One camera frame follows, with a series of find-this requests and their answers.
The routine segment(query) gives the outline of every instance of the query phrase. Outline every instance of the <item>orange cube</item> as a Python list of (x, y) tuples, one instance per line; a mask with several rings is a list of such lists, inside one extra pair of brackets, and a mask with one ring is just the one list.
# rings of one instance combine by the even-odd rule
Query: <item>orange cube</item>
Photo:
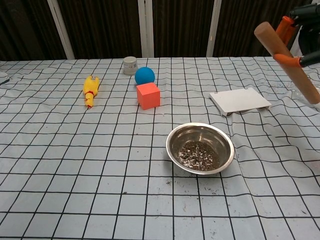
[(160, 106), (160, 90), (153, 82), (136, 86), (136, 96), (143, 110)]

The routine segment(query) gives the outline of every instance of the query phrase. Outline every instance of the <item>wooden rolling pin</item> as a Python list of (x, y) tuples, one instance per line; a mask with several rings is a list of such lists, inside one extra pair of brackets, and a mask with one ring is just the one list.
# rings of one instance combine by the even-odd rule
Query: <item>wooden rolling pin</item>
[[(268, 22), (263, 22), (257, 26), (254, 30), (254, 35), (271, 54), (271, 56), (274, 54), (283, 54), (291, 58), (293, 57), (286, 45), (281, 41), (280, 37)], [(301, 67), (290, 67), (280, 63), (279, 65), (310, 104), (320, 103), (319, 92)]]

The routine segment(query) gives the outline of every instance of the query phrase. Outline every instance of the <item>stainless steel bowl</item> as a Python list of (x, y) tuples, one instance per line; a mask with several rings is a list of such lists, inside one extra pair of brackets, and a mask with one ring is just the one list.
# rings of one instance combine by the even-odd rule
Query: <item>stainless steel bowl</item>
[[(180, 149), (190, 141), (200, 141), (210, 145), (219, 156), (219, 167), (210, 171), (200, 171), (182, 165), (179, 162)], [(166, 151), (171, 160), (180, 168), (194, 174), (216, 174), (228, 167), (235, 155), (230, 138), (220, 129), (199, 122), (182, 124), (173, 129), (166, 139)]]

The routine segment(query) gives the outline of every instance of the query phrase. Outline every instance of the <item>grid tablecloth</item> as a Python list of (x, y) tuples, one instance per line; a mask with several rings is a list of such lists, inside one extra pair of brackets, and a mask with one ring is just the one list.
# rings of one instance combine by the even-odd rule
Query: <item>grid tablecloth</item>
[[(320, 113), (271, 57), (138, 65), (154, 70), (160, 107), (138, 106), (121, 59), (0, 62), (0, 238), (320, 239)], [(319, 70), (305, 69), (316, 84)], [(209, 98), (249, 87), (270, 110), (225, 117)], [(166, 137), (188, 122), (230, 136), (226, 170), (197, 176), (169, 160)]]

